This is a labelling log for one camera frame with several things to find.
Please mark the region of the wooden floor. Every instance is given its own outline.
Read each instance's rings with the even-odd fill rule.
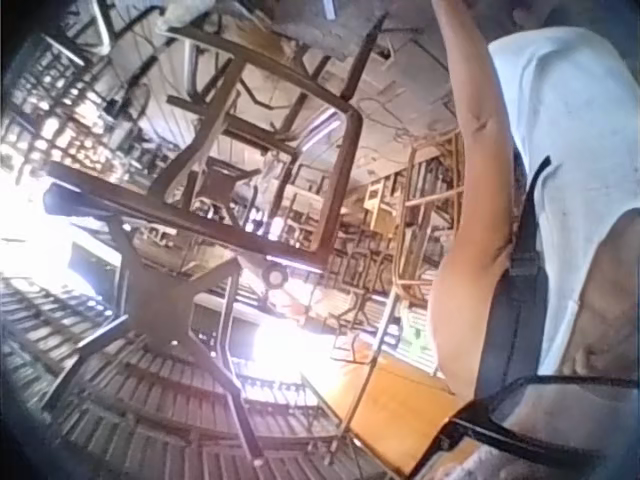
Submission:
[[[359,359],[367,358],[369,348],[357,345]],[[325,357],[302,368],[316,393],[344,418],[367,367]],[[460,406],[444,381],[383,352],[351,429],[389,469],[406,475]]]

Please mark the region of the shoulder strap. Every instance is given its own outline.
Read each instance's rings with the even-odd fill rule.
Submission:
[[[476,381],[476,398],[497,392],[510,381],[535,374],[547,311],[547,276],[536,250],[538,222],[534,192],[551,165],[547,157],[536,170],[520,216],[511,266],[493,293]]]
[[[524,198],[524,205],[520,215],[520,223],[516,240],[511,251],[512,275],[533,274],[540,266],[540,255],[536,249],[536,238],[538,236],[538,219],[536,216],[536,204],[534,194],[538,180],[542,173],[551,166],[551,158],[545,158],[533,174],[529,189]]]

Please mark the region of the fluorescent light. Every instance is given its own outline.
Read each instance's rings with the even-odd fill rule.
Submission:
[[[311,147],[313,147],[316,143],[318,143],[318,140],[320,140],[322,137],[324,137],[325,135],[329,134],[330,132],[332,132],[333,130],[335,130],[336,128],[338,128],[338,126],[340,125],[340,120],[334,120],[333,122],[331,122],[329,125],[327,125],[326,127],[324,127],[322,130],[320,130],[318,133],[316,133],[313,137],[311,137],[309,140],[307,140],[302,147],[300,147],[300,149],[303,152],[306,152],[307,150],[309,150]]]
[[[303,263],[292,262],[291,260],[285,260],[284,258],[267,256],[267,260],[273,260],[274,262],[278,262],[278,263],[280,263],[282,265],[286,265],[288,267],[299,268],[300,270],[305,270],[307,272],[322,273],[322,270],[320,270],[318,268],[311,267],[311,266],[305,265]]]

